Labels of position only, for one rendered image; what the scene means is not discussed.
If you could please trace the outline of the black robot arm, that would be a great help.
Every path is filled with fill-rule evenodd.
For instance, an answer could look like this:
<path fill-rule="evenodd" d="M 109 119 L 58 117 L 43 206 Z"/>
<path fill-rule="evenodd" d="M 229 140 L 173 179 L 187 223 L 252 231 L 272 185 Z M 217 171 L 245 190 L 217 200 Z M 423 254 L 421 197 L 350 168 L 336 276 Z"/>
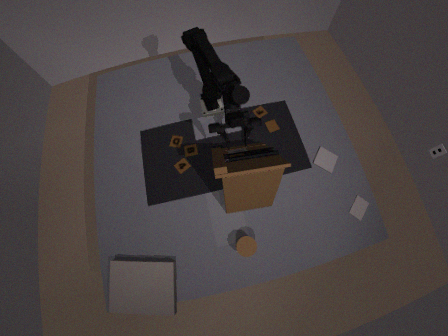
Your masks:
<path fill-rule="evenodd" d="M 223 97 L 224 106 L 244 105 L 249 100 L 249 90 L 240 85 L 240 78 L 234 74 L 228 64 L 221 62 L 218 58 L 204 29 L 194 27 L 185 31 L 181 40 L 186 48 L 193 52 L 192 55 L 203 82 L 201 97 L 207 111 L 219 108 L 217 100 L 221 97 Z M 241 112 L 240 108 L 236 108 L 233 112 L 230 112 L 230 109 L 226 110 L 225 123 L 231 128 L 244 126 L 244 122 L 250 121 L 248 111 Z"/>

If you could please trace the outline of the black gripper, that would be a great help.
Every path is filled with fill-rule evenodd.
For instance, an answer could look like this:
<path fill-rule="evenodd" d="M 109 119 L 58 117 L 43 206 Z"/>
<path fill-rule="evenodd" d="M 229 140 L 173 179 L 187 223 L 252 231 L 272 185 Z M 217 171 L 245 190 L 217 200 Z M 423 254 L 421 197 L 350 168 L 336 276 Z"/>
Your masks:
<path fill-rule="evenodd" d="M 233 111 L 236 111 L 236 108 L 238 108 L 238 109 L 240 108 L 240 111 L 241 111 L 241 105 L 236 105 L 235 104 L 235 105 L 224 106 L 225 113 L 227 111 L 226 109 L 230 109 L 230 112 L 233 112 Z M 249 135 L 250 135 L 252 129 L 255 130 L 254 127 L 262 126 L 261 119 L 258 118 L 258 117 L 250 118 L 249 122 L 244 122 L 244 126 L 245 126 L 244 127 L 245 147 L 247 147 Z M 228 149 L 230 150 L 228 139 L 227 139 L 227 135 L 226 135 L 226 131 L 225 131 L 225 128 L 231 128 L 229 126 L 229 124 L 226 124 L 226 123 L 223 123 L 223 124 L 219 124 L 219 123 L 209 124 L 208 128 L 209 128 L 209 133 L 217 132 L 217 134 L 221 134 L 221 136 L 223 137 L 223 139 L 224 139 Z"/>

